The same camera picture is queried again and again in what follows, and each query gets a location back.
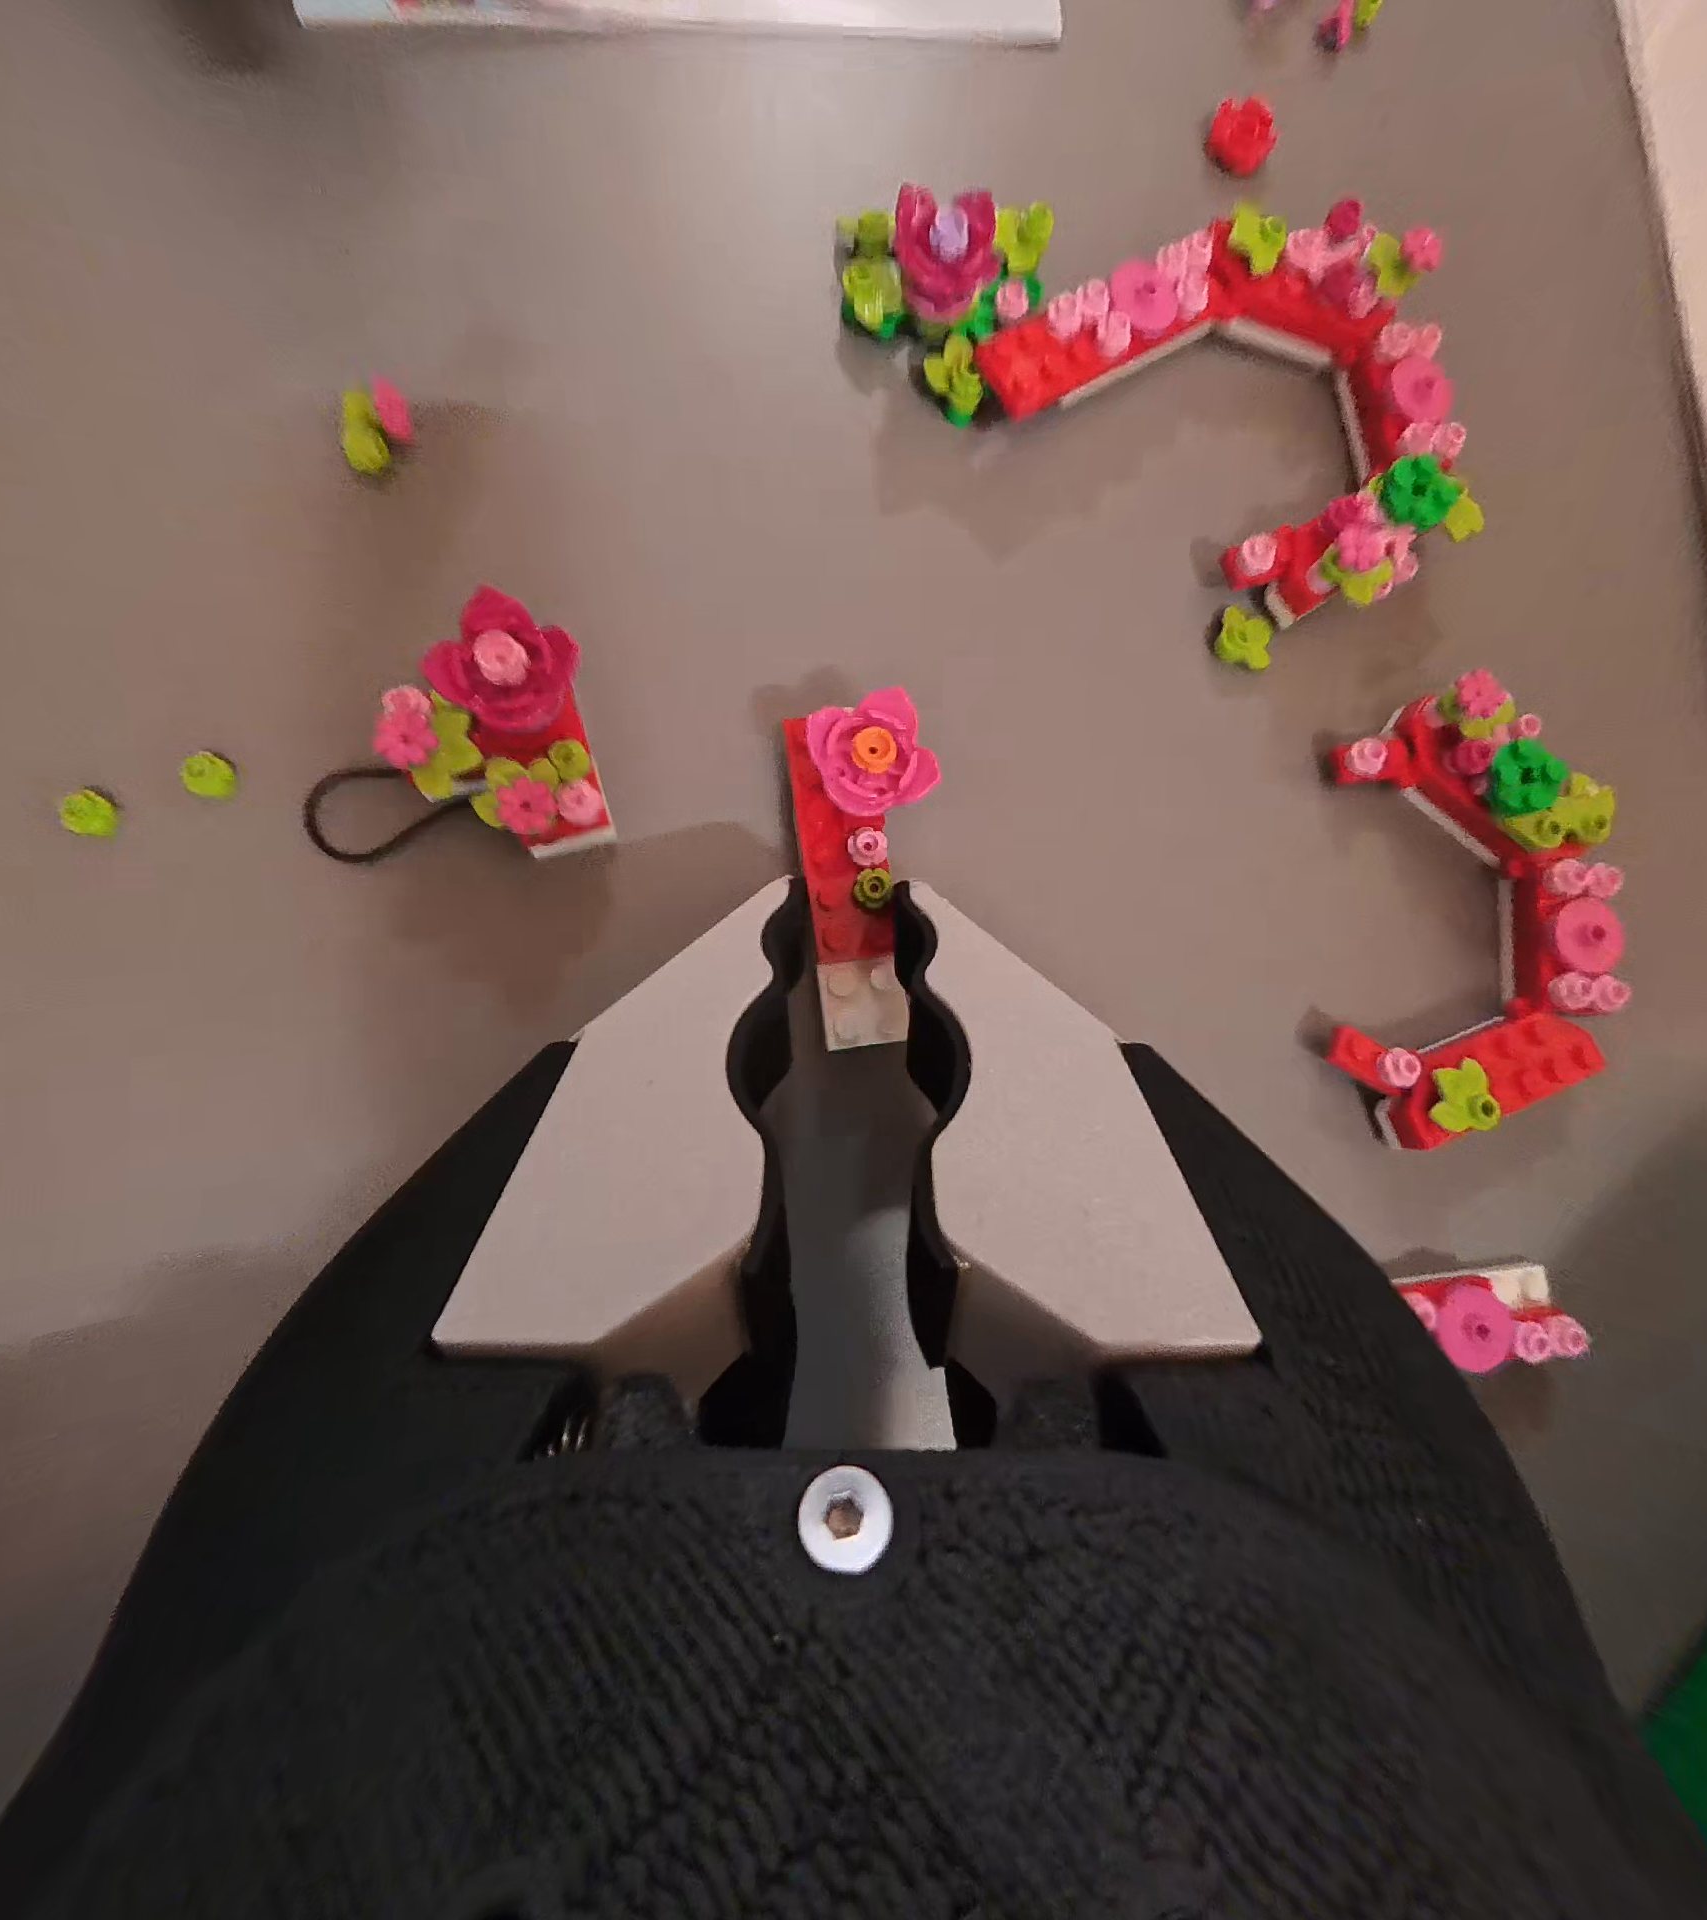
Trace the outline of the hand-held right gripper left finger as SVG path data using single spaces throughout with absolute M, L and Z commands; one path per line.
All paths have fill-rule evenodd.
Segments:
M 799 1337 L 769 1102 L 799 975 L 783 878 L 587 1024 L 435 1326 L 445 1356 L 663 1375 L 707 1438 L 785 1442 Z

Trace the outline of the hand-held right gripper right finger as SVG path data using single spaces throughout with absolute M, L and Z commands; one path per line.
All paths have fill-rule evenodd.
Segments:
M 914 1335 L 956 1439 L 1022 1385 L 1234 1361 L 1256 1319 L 1134 1074 L 1092 1012 L 926 884 L 902 891 L 916 1153 Z

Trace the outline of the straight red brick rose section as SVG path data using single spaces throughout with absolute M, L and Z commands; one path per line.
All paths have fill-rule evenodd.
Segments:
M 934 791 L 938 756 L 902 686 L 789 718 L 783 735 L 825 1042 L 835 1051 L 902 1044 L 912 1014 L 894 965 L 888 817 Z

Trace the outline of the curved red brick heart section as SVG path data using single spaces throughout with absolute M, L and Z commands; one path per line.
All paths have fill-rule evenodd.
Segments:
M 1440 1149 L 1498 1129 L 1598 1078 L 1590 1025 L 1634 995 L 1624 975 L 1624 871 L 1602 857 L 1618 796 L 1576 772 L 1490 670 L 1472 670 L 1336 744 L 1338 787 L 1386 787 L 1496 879 L 1500 1007 L 1428 1045 L 1332 1028 L 1324 1055 L 1372 1097 L 1392 1147 Z

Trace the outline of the large red brick heart section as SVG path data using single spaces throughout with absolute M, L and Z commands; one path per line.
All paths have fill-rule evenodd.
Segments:
M 1032 420 L 1208 342 L 1320 375 L 1342 420 L 1348 487 L 1314 516 L 1230 544 L 1220 576 L 1274 632 L 1326 603 L 1376 606 L 1418 574 L 1424 539 L 1464 544 L 1486 530 L 1460 472 L 1466 426 L 1442 326 L 1400 312 L 1442 255 L 1436 228 L 1382 228 L 1356 198 L 1312 226 L 1244 201 L 1044 295 L 1038 315 L 984 346 L 988 400 L 1006 420 Z

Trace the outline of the short brick section pink disc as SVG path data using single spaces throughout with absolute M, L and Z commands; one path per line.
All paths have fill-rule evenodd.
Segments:
M 1442 1354 L 1472 1377 L 1590 1354 L 1586 1326 L 1556 1304 L 1540 1261 L 1506 1260 L 1400 1275 L 1394 1289 Z

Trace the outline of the lime leaf pink flower piece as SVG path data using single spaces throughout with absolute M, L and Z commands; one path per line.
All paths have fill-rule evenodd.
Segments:
M 365 386 L 343 389 L 339 444 L 357 476 L 385 477 L 415 441 L 413 403 L 393 380 L 377 375 Z

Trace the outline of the brick rose with green leaves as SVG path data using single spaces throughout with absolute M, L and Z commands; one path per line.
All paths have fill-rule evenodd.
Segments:
M 1050 201 L 1000 204 L 984 187 L 942 198 L 908 182 L 896 204 L 839 222 L 841 324 L 914 347 L 918 388 L 968 428 L 990 396 L 982 349 L 1038 315 L 1054 233 Z

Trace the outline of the building instruction booklet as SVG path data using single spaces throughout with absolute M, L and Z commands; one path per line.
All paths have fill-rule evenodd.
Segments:
M 293 1 L 309 30 L 823 33 L 1054 47 L 1060 1 Z

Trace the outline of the small brick flower cluster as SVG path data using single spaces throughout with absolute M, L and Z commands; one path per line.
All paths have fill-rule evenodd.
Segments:
M 1328 56 L 1344 53 L 1370 36 L 1386 1 L 1246 1 L 1242 12 L 1250 43 L 1262 56 L 1282 45 L 1286 33 L 1312 19 L 1312 43 Z

